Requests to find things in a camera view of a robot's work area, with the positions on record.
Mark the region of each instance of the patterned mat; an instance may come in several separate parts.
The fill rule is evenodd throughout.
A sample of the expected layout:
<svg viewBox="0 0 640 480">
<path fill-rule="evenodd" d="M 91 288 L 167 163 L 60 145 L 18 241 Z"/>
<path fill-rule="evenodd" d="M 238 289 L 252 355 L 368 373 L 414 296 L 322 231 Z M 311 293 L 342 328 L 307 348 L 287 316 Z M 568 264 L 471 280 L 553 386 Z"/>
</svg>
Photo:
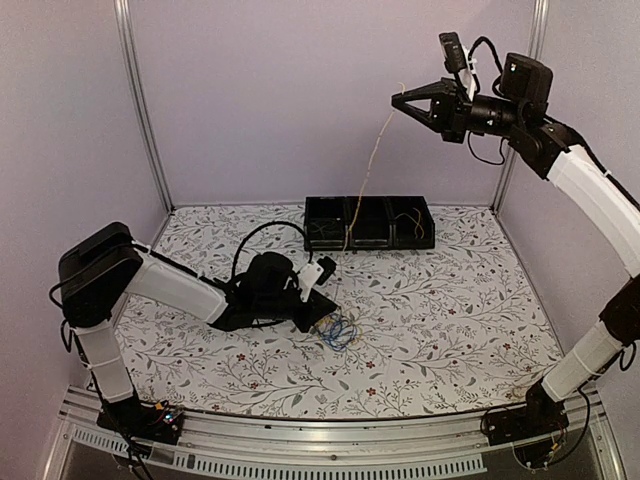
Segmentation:
<svg viewBox="0 0 640 480">
<path fill-rule="evenodd" d="M 492 213 L 433 207 L 431 251 L 329 253 L 320 290 L 356 326 L 343 352 L 292 322 L 233 333 L 133 297 L 117 335 L 142 398 L 189 408 L 296 418 L 462 412 L 522 399 L 560 358 L 549 322 Z M 302 225 L 304 207 L 178 209 L 158 251 L 226 279 L 235 250 L 270 220 Z M 270 227 L 240 258 L 280 252 L 301 266 L 298 233 Z"/>
</svg>

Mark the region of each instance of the white wall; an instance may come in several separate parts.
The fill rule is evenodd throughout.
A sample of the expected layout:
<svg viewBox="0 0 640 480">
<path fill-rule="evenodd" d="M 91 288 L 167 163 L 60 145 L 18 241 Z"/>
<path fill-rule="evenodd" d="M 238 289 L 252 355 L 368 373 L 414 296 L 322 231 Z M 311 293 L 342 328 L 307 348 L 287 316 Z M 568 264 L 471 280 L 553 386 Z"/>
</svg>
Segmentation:
<svg viewBox="0 0 640 480">
<path fill-rule="evenodd" d="M 543 61 L 555 74 L 550 114 L 577 128 L 640 198 L 640 3 L 552 0 Z M 582 212 L 519 163 L 503 219 L 566 350 L 628 280 Z M 598 381 L 629 478 L 640 478 L 640 365 Z"/>
<path fill-rule="evenodd" d="M 397 82 L 447 75 L 438 34 L 526 50 L 533 2 L 159 0 L 131 5 L 160 155 L 177 204 L 356 194 Z M 497 76 L 478 50 L 480 76 Z M 498 159 L 497 139 L 478 150 Z M 370 193 L 489 204 L 499 169 L 396 115 Z"/>
<path fill-rule="evenodd" d="M 163 213 L 106 0 L 0 9 L 0 478 L 33 480 L 77 356 L 47 299 L 66 249 L 112 220 L 150 240 Z"/>
</svg>

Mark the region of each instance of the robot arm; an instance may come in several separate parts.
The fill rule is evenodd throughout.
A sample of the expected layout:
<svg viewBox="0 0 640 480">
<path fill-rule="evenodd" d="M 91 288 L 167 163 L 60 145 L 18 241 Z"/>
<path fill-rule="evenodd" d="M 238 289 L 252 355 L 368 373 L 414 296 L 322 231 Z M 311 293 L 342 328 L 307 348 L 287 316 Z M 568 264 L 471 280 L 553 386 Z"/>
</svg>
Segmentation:
<svg viewBox="0 0 640 480">
<path fill-rule="evenodd" d="M 327 257 L 310 260 L 295 272 L 288 258 L 266 252 L 255 256 L 246 272 L 222 282 L 138 244 L 121 223 L 108 225 L 65 253 L 58 269 L 60 283 L 52 292 L 61 290 L 65 320 L 101 397 L 98 425 L 163 443 L 177 442 L 181 409 L 166 402 L 145 406 L 138 399 L 109 321 L 123 294 L 169 305 L 223 331 L 289 318 L 308 332 L 337 308 L 314 289 L 335 270 Z M 272 323 L 256 325 L 256 320 Z"/>
<path fill-rule="evenodd" d="M 445 48 L 445 66 L 462 68 Z M 468 56 L 468 65 L 474 60 Z M 631 280 L 607 304 L 600 320 L 526 395 L 521 409 L 486 416 L 489 441 L 511 442 L 566 427 L 563 400 L 593 376 L 600 375 L 624 347 L 640 339 L 640 211 L 633 198 L 609 175 L 584 139 L 546 115 L 553 74 L 541 63 L 509 53 L 493 84 L 496 97 L 468 95 L 448 78 L 392 97 L 392 105 L 447 142 L 462 143 L 467 132 L 509 141 L 540 178 L 571 198 L 609 240 Z M 431 100 L 428 111 L 408 102 Z"/>
</svg>

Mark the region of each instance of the metal pole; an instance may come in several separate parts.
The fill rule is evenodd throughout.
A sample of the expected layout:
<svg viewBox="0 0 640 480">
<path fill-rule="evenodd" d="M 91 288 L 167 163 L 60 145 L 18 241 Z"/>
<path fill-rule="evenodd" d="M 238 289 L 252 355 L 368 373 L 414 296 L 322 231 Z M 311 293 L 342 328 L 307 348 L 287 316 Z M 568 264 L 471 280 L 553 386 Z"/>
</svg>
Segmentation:
<svg viewBox="0 0 640 480">
<path fill-rule="evenodd" d="M 548 16 L 549 0 L 536 0 L 533 12 L 533 22 L 531 25 L 531 35 L 529 37 L 529 49 L 527 52 L 531 58 L 535 58 L 536 60 L 539 60 L 542 56 Z M 517 153 L 510 148 L 507 153 L 507 161 L 505 162 L 500 174 L 500 180 L 498 181 L 498 187 L 496 188 L 496 193 L 493 197 L 493 203 L 491 204 L 491 208 L 498 215 L 502 210 L 507 196 L 507 190 L 509 189 L 509 183 L 511 182 L 511 177 L 513 175 L 516 157 Z"/>
<path fill-rule="evenodd" d="M 164 168 L 162 167 L 162 162 L 160 161 L 158 146 L 156 145 L 153 128 L 151 126 L 151 118 L 149 117 L 147 102 L 142 88 L 138 57 L 133 38 L 131 15 L 129 12 L 129 1 L 115 0 L 115 9 L 118 31 L 120 33 L 120 45 L 122 47 L 125 69 L 127 72 L 127 78 L 129 79 L 129 86 L 131 87 L 131 95 L 133 97 L 133 104 L 138 118 L 140 133 L 142 134 L 145 151 L 147 152 L 147 159 L 149 160 L 153 180 L 156 184 L 156 188 L 158 189 L 160 201 L 162 202 L 164 209 L 169 213 L 173 211 L 174 208 L 173 200 L 171 199 L 167 178 L 164 173 Z"/>
</svg>

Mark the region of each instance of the black tray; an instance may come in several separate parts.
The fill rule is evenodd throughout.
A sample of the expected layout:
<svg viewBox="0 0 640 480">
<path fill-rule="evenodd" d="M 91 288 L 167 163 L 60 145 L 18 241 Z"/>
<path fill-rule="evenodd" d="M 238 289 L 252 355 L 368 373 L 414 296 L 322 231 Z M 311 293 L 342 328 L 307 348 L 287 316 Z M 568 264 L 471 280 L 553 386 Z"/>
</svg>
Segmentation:
<svg viewBox="0 0 640 480">
<path fill-rule="evenodd" d="M 343 250 L 357 197 L 307 197 L 304 228 L 314 250 Z M 423 197 L 362 197 L 347 250 L 430 249 L 435 224 Z"/>
</svg>

